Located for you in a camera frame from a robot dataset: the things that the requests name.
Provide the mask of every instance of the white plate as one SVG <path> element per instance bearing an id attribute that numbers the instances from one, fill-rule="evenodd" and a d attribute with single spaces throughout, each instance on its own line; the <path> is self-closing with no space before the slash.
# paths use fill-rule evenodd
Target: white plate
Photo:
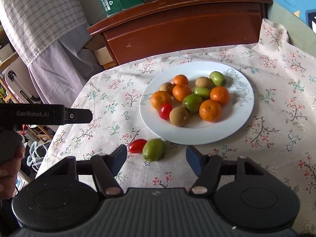
<path id="1" fill-rule="evenodd" d="M 176 127 L 169 120 L 161 119 L 158 111 L 151 106 L 151 95 L 159 91 L 161 84 L 171 82 L 174 76 L 186 75 L 193 89 L 198 77 L 209 77 L 213 71 L 225 75 L 227 80 L 225 87 L 231 97 L 230 102 L 223 107 L 218 122 L 206 122 L 198 114 L 194 114 L 189 116 L 188 122 L 183 127 Z M 139 112 L 148 129 L 162 139 L 185 145 L 199 145 L 224 139 L 236 132 L 249 118 L 253 103 L 252 87 L 242 73 L 225 64 L 200 61 L 176 65 L 155 77 L 142 94 Z M 178 106 L 181 104 L 173 98 L 173 107 Z"/>

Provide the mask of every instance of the screw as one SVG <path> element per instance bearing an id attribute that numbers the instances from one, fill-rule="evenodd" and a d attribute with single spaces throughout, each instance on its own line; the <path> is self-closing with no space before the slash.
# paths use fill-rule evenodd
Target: screw
<path id="1" fill-rule="evenodd" d="M 119 195 L 121 193 L 121 189 L 118 187 L 109 187 L 105 190 L 107 195 Z"/>
<path id="2" fill-rule="evenodd" d="M 204 186 L 195 186 L 191 189 L 194 194 L 205 194 L 207 193 L 207 188 Z"/>

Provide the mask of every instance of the red tomato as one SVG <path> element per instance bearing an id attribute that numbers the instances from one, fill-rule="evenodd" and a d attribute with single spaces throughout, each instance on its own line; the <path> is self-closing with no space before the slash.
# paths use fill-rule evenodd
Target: red tomato
<path id="1" fill-rule="evenodd" d="M 129 144 L 128 151 L 130 153 L 142 153 L 146 143 L 145 139 L 136 139 Z"/>
<path id="2" fill-rule="evenodd" d="M 159 116 L 162 119 L 169 119 L 169 114 L 172 111 L 172 105 L 170 103 L 164 103 L 163 105 L 161 105 L 160 109 L 159 109 Z"/>

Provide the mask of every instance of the brown wooden furniture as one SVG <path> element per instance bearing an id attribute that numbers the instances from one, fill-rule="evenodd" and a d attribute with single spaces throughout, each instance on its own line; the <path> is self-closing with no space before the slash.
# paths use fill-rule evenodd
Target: brown wooden furniture
<path id="1" fill-rule="evenodd" d="M 117 65 L 178 50 L 258 42 L 272 0 L 156 0 L 88 28 Z"/>

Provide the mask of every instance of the finger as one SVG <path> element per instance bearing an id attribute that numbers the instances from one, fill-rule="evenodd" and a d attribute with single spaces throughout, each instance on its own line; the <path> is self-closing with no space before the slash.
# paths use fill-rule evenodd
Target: finger
<path id="1" fill-rule="evenodd" d="M 0 178 L 0 199 L 10 199 L 14 193 L 17 175 Z"/>
<path id="2" fill-rule="evenodd" d="M 24 145 L 20 143 L 18 147 L 16 147 L 14 156 L 22 159 L 24 155 L 25 155 L 25 148 L 24 148 Z"/>
<path id="3" fill-rule="evenodd" d="M 21 168 L 21 158 L 13 157 L 0 166 L 0 178 L 14 176 Z"/>

